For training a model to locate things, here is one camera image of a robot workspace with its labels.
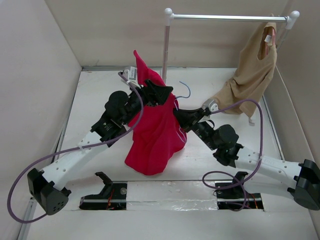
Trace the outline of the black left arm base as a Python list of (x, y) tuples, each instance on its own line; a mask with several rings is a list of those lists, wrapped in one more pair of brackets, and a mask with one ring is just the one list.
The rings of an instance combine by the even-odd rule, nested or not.
[(104, 187), (98, 194), (90, 194), (81, 197), (79, 208), (89, 211), (121, 211), (127, 209), (127, 181), (112, 181), (102, 171), (96, 172)]

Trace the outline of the pink hanger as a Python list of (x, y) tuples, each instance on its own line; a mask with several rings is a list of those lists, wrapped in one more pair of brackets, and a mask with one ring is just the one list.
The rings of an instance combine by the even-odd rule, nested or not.
[(263, 57), (267, 56), (269, 53), (270, 47), (276, 44), (276, 30), (274, 27), (269, 26), (264, 29), (263, 38), (262, 38), (262, 50), (261, 54)]

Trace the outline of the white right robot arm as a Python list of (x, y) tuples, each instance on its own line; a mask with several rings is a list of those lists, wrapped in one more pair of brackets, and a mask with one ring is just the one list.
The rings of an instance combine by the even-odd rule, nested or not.
[(212, 120), (204, 120), (209, 113), (207, 108), (173, 110), (180, 127), (194, 132), (221, 165), (239, 169), (232, 182), (213, 186), (218, 198), (245, 199), (248, 194), (265, 193), (291, 199), (309, 210), (320, 209), (320, 169), (315, 162), (260, 156), (238, 143), (231, 125), (214, 128)]

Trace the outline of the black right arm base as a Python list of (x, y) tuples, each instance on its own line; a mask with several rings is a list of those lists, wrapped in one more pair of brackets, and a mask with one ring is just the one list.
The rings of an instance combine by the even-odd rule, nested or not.
[[(238, 211), (244, 201), (244, 192), (240, 186), (229, 189), (218, 189), (213, 192), (217, 198), (219, 210)], [(246, 191), (246, 201), (243, 210), (263, 210), (264, 205), (260, 193), (249, 193)]]

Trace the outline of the red t-shirt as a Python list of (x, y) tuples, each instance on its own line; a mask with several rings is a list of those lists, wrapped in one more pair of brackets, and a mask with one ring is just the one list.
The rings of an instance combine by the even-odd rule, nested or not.
[(133, 144), (124, 161), (127, 166), (146, 176), (157, 175), (185, 147), (187, 134), (174, 116), (178, 106), (171, 93), (165, 104), (144, 107), (142, 118), (133, 129)]

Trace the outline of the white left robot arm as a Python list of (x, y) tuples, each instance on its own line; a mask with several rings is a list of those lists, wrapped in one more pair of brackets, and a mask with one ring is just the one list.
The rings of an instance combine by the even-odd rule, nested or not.
[(113, 92), (104, 105), (104, 113), (75, 150), (41, 170), (33, 168), (28, 172), (29, 191), (47, 215), (65, 207), (71, 194), (66, 184), (84, 165), (124, 136), (125, 126), (143, 112), (144, 106), (164, 105), (173, 91), (173, 87), (160, 86), (151, 80), (144, 83), (138, 86), (130, 83), (130, 94), (121, 90)]

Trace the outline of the beige t-shirt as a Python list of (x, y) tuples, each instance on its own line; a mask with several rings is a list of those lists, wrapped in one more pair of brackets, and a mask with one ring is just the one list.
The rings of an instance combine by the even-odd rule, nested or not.
[(259, 102), (271, 83), (276, 67), (277, 48), (275, 45), (271, 46), (268, 55), (262, 56), (263, 35), (267, 27), (274, 27), (277, 33), (274, 22), (261, 23), (241, 50), (233, 77), (209, 98), (215, 99), (220, 110), (244, 99)]

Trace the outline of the white metal clothes rack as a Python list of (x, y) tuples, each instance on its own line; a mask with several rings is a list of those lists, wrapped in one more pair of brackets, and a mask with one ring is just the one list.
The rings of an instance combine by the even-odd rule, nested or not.
[(289, 31), (293, 28), (295, 22), (300, 17), (300, 12), (292, 11), (288, 16), (243, 16), (243, 15), (203, 15), (203, 14), (177, 14), (167, 7), (164, 10), (164, 45), (162, 58), (161, 77), (167, 80), (168, 53), (170, 27), (173, 20), (211, 20), (211, 21), (230, 21), (230, 22), (257, 22), (257, 23), (285, 23), (282, 34), (274, 44), (279, 51), (285, 41)]

